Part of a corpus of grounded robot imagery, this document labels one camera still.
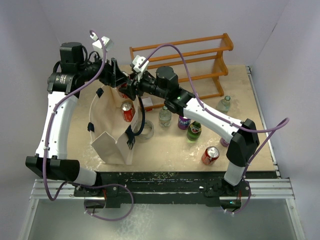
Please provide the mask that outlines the clear glass bottle green cap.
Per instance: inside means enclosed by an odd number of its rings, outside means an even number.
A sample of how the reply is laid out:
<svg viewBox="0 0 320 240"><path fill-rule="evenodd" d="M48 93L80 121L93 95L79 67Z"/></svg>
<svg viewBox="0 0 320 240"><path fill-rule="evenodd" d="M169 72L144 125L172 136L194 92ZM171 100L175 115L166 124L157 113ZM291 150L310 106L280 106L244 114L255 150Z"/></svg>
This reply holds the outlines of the clear glass bottle green cap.
<svg viewBox="0 0 320 240"><path fill-rule="evenodd" d="M171 125L172 113L164 105L158 115L159 125L163 128L168 128Z"/></svg>

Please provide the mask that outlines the beige canvas tote bag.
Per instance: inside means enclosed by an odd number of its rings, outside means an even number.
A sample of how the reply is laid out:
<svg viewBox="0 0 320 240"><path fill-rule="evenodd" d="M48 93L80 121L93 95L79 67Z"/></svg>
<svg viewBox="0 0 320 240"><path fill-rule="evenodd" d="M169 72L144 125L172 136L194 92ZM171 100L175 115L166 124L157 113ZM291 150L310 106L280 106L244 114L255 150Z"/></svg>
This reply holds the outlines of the beige canvas tote bag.
<svg viewBox="0 0 320 240"><path fill-rule="evenodd" d="M126 122L121 109L122 103L132 104L135 114L131 122ZM126 134L128 127L135 131L140 117L140 103L129 98L120 97L117 89L102 85L89 110L89 122L93 124L90 131L91 146L106 164L131 165L135 147L128 145Z"/></svg>

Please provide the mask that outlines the purple Fanta can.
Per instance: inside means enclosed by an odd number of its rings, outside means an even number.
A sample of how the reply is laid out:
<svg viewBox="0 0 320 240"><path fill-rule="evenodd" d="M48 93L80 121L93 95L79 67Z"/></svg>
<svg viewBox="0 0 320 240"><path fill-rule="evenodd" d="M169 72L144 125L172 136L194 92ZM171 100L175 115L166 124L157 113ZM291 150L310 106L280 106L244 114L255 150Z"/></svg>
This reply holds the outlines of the purple Fanta can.
<svg viewBox="0 0 320 240"><path fill-rule="evenodd" d="M179 129L187 130L190 124L191 124L191 119L190 118L182 117L182 116L178 117L177 126L178 126Z"/></svg>

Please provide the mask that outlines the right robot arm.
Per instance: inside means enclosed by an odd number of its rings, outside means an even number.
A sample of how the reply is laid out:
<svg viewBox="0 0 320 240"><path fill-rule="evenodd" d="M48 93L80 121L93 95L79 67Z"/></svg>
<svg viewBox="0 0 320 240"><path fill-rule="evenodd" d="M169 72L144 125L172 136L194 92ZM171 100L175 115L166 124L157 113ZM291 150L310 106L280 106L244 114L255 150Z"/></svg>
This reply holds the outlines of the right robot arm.
<svg viewBox="0 0 320 240"><path fill-rule="evenodd" d="M197 121L225 140L229 164L223 177L222 190L228 196L235 195L240 190L240 181L244 178L249 159L260 144L255 123L250 119L241 121L229 117L198 100L194 93L179 86L178 75L170 66L159 67L155 76L148 71L142 73L137 70L126 75L114 59L112 66L114 70L110 85L119 88L131 100L143 93L162 98L173 114Z"/></svg>

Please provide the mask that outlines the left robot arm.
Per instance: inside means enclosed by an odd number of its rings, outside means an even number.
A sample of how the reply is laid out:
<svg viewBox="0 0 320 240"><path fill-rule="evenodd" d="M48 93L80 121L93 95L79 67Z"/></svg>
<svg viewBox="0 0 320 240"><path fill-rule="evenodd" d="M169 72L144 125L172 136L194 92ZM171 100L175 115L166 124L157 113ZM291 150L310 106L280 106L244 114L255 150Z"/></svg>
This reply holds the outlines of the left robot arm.
<svg viewBox="0 0 320 240"><path fill-rule="evenodd" d="M97 180L95 171L81 167L78 160L67 158L67 141L80 91L92 79L110 87L118 87L128 79L115 58L105 57L112 46L113 42L107 37L94 41L94 61L89 60L91 55L79 42L60 46L60 61L54 65L47 81L48 108L42 137L35 155L25 160L26 167L38 177L85 185L91 196L101 194L103 184Z"/></svg>

